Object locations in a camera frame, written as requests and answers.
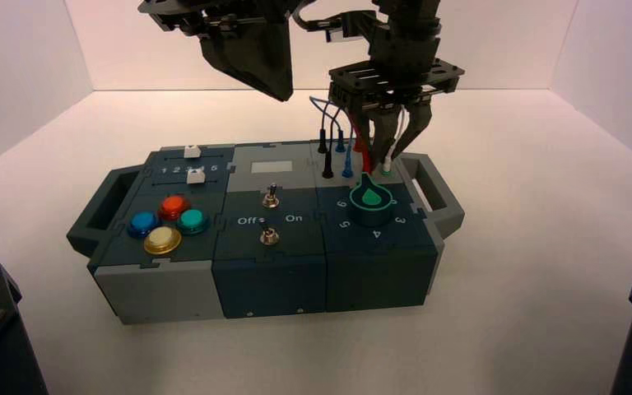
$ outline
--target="metal toggle switch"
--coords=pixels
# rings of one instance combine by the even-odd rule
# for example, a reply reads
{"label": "metal toggle switch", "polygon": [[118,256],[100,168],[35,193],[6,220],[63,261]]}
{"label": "metal toggle switch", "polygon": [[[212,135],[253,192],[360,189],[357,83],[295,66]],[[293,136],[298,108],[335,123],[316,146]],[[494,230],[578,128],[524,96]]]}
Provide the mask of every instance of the metal toggle switch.
{"label": "metal toggle switch", "polygon": [[276,208],[280,205],[280,199],[277,198],[275,193],[277,192],[277,184],[270,184],[270,188],[267,190],[267,193],[263,197],[263,207],[265,208]]}
{"label": "metal toggle switch", "polygon": [[263,232],[260,234],[260,242],[265,245],[274,245],[280,241],[280,235],[277,234],[277,231],[274,228],[271,228],[265,218],[261,218],[258,220],[258,224],[263,229]]}

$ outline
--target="yellow button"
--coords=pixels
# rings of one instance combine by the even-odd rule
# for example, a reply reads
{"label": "yellow button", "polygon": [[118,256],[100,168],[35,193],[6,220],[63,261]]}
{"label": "yellow button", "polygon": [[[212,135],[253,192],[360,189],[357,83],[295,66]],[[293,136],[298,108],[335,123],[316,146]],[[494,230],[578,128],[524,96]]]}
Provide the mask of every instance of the yellow button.
{"label": "yellow button", "polygon": [[182,236],[176,229],[161,226],[151,231],[144,240],[144,249],[152,255],[169,253],[180,245]]}

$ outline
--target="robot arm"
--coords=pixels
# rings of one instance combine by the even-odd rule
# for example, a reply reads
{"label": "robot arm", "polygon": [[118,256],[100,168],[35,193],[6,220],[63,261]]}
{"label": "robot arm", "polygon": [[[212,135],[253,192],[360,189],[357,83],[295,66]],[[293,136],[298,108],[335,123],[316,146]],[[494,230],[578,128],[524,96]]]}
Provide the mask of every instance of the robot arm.
{"label": "robot arm", "polygon": [[[202,55],[214,68],[282,101],[293,92],[289,16],[307,31],[325,31],[327,41],[363,37],[369,60],[331,70],[328,97],[346,112],[373,169],[398,156],[428,126],[431,96],[455,91],[464,73],[436,58],[439,0],[372,0],[388,16],[386,22],[374,11],[303,20],[301,10],[314,2],[145,0],[139,11],[163,30],[178,28],[197,36]],[[393,146],[404,109],[410,122]],[[370,120],[376,131],[373,142]]]}

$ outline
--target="white wall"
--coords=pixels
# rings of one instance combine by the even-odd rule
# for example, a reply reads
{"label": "white wall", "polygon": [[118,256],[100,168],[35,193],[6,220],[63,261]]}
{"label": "white wall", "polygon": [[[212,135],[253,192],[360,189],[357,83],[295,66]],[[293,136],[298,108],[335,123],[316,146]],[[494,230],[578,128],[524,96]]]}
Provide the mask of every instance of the white wall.
{"label": "white wall", "polygon": [[[441,58],[467,70],[461,87],[547,88],[577,0],[442,0]],[[202,59],[198,39],[164,32],[141,0],[67,0],[98,90],[245,88]],[[374,9],[370,0],[321,0],[309,18]],[[363,40],[326,44],[292,23],[296,88],[325,88],[329,68],[367,59]]]}
{"label": "white wall", "polygon": [[63,0],[0,0],[0,154],[90,92]]}
{"label": "white wall", "polygon": [[632,150],[632,0],[580,0],[551,89]]}

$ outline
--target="white table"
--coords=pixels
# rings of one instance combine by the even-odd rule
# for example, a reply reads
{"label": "white table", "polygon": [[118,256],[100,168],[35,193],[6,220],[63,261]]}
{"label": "white table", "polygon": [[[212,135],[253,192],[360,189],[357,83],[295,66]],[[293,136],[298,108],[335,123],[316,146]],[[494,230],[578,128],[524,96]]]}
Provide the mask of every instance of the white table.
{"label": "white table", "polygon": [[316,138],[298,91],[96,92],[0,156],[0,261],[52,394],[606,393],[632,308],[632,152],[549,91],[435,97],[467,212],[425,306],[123,326],[65,239],[161,146]]}

